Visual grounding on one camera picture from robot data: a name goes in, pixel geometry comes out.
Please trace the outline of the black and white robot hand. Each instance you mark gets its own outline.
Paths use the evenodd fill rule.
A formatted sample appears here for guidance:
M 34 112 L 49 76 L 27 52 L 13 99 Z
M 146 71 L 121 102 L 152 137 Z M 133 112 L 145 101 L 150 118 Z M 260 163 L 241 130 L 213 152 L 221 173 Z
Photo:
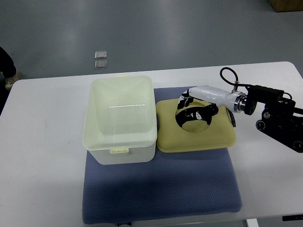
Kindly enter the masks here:
M 180 110 L 180 112 L 176 115 L 176 122 L 179 127 L 182 127 L 190 121 L 204 121 L 207 125 L 210 125 L 212 117 L 218 114 L 218 107 L 220 106 L 224 106 L 234 113 L 241 112 L 240 102 L 245 96 L 244 93 L 239 91 L 230 93 L 206 85 L 189 88 L 179 97 L 177 109 Z M 194 99 L 206 101 L 209 105 L 189 107 L 189 104 L 192 103 Z

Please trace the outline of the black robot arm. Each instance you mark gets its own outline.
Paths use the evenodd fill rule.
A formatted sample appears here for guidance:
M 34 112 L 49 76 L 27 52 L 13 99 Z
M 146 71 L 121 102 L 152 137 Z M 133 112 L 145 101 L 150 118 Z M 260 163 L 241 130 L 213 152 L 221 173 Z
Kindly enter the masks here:
M 303 152 L 303 110 L 295 107 L 296 102 L 283 97 L 285 92 L 279 89 L 259 85 L 244 86 L 248 94 L 240 99 L 237 108 L 246 115 L 252 115 L 257 103 L 264 103 L 261 119 L 256 122 L 256 128 L 293 149 Z

